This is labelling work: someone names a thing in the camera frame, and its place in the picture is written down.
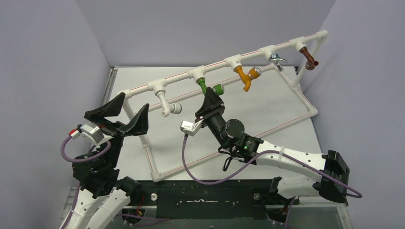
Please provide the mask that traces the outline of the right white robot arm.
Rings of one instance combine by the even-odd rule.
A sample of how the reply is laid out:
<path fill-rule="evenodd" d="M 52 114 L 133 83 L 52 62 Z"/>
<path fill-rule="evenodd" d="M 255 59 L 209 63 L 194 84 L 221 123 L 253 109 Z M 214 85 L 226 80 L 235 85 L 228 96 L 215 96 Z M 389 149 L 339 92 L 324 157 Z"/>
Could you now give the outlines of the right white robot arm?
<path fill-rule="evenodd" d="M 207 88 L 201 108 L 195 113 L 197 121 L 208 127 L 219 143 L 218 152 L 246 165 L 278 167 L 303 176 L 297 180 L 276 177 L 276 186 L 268 192 L 276 204 L 294 196 L 321 196 L 344 203 L 348 196 L 350 170 L 341 154 L 329 150 L 326 154 L 305 153 L 283 148 L 245 133 L 237 119 L 224 120 L 224 102 L 212 88 Z"/>

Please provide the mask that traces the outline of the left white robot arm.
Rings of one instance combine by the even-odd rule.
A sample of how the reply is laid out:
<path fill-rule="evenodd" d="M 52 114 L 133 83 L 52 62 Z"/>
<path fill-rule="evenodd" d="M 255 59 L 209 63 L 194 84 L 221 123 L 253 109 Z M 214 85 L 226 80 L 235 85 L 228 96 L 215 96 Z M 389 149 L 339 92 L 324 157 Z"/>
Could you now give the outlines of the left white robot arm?
<path fill-rule="evenodd" d="M 88 122 L 71 130 L 61 145 L 61 156 L 72 164 L 73 177 L 79 182 L 62 229 L 104 229 L 124 206 L 144 200 L 141 184 L 130 177 L 118 179 L 116 166 L 125 137 L 147 133 L 149 104 L 144 104 L 127 124 L 110 121 L 109 117 L 120 114 L 124 101 L 125 94 L 119 93 L 101 107 L 86 111 Z M 65 147 L 80 136 L 92 147 L 86 154 L 69 158 Z"/>

